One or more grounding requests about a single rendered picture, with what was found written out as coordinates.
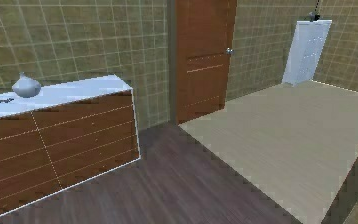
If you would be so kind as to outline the brown cabinet with white top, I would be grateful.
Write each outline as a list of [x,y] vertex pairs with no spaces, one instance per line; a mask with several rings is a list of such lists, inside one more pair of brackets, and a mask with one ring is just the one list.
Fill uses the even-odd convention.
[[0,94],[0,217],[140,158],[133,89],[111,74]]

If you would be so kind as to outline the brown wooden room door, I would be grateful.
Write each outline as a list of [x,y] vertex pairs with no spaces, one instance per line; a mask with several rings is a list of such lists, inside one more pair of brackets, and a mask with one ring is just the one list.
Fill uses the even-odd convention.
[[225,106],[237,0],[177,0],[176,122]]

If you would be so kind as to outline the grey round vase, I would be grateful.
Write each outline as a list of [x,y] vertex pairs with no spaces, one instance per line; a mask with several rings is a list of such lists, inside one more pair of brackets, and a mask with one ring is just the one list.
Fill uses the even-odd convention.
[[30,77],[24,72],[19,73],[19,79],[12,85],[12,90],[22,98],[31,98],[39,94],[41,84]]

